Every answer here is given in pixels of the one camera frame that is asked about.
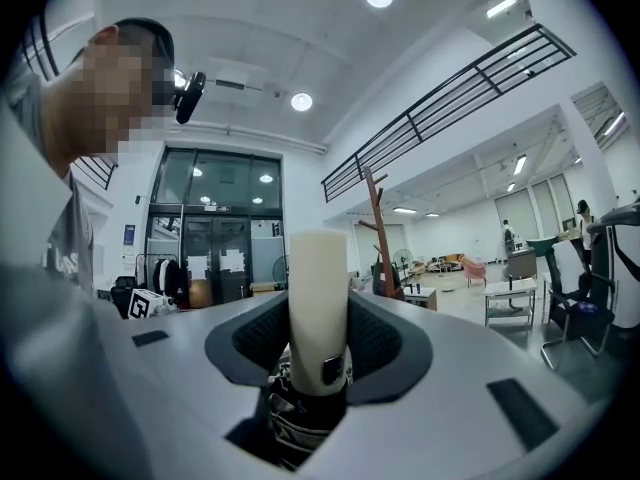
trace floor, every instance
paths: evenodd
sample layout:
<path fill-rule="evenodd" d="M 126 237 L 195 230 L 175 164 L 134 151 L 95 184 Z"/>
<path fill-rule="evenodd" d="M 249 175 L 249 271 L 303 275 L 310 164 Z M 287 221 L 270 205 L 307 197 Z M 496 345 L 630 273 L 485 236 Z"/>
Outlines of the floor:
<path fill-rule="evenodd" d="M 535 317 L 532 328 L 523 325 L 526 319 L 509 319 L 512 324 L 499 323 L 490 327 L 502 334 L 521 349 L 525 350 L 536 361 L 542 361 L 540 346 L 545 341 L 562 337 L 562 332 L 554 323 L 548 323 L 545 317 L 542 321 L 542 273 L 548 271 L 544 258 L 538 258 L 538 291 L 535 303 Z M 502 281 L 503 265 L 489 265 L 487 269 L 487 282 Z M 472 281 L 472 286 L 467 288 L 467 280 L 463 272 L 450 272 L 444 274 L 428 273 L 418 279 L 412 279 L 413 283 L 422 286 L 437 288 L 438 312 L 453 315 L 458 318 L 470 320 L 478 325 L 484 325 L 484 283 Z M 514 299 L 515 305 L 526 305 L 526 299 Z M 550 352 L 554 359 L 553 349 Z M 571 384 L 584 398 L 593 403 L 597 400 L 612 395 L 621 375 L 624 374 L 625 363 L 608 352 L 594 359 L 579 341 L 567 344 L 565 356 L 558 375 Z"/>

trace sign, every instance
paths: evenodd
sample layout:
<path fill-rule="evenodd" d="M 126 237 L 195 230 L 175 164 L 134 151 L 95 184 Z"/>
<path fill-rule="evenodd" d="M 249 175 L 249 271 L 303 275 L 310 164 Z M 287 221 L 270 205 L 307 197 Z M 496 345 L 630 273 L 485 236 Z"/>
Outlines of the sign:
<path fill-rule="evenodd" d="M 229 206 L 211 205 L 211 206 L 205 206 L 204 207 L 204 211 L 205 212 L 215 212 L 215 213 L 229 213 L 231 211 L 231 207 L 229 207 Z"/>
<path fill-rule="evenodd" d="M 133 256 L 133 242 L 136 235 L 136 227 L 133 224 L 125 224 L 124 238 L 122 240 L 122 256 Z"/>

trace gray t-shirt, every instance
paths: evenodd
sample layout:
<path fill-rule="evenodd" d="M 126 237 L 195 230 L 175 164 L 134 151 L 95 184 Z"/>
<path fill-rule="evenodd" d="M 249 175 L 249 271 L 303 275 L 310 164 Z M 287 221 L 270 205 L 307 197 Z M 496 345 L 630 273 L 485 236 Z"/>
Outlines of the gray t-shirt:
<path fill-rule="evenodd" d="M 16 81 L 9 89 L 9 104 L 18 122 L 33 145 L 47 160 L 41 114 L 41 82 L 36 74 Z M 56 223 L 47 249 L 43 252 L 42 266 L 77 284 L 89 296 L 93 295 L 93 230 L 89 215 L 82 205 L 78 186 L 71 169 L 63 180 L 72 192 L 71 199 Z"/>

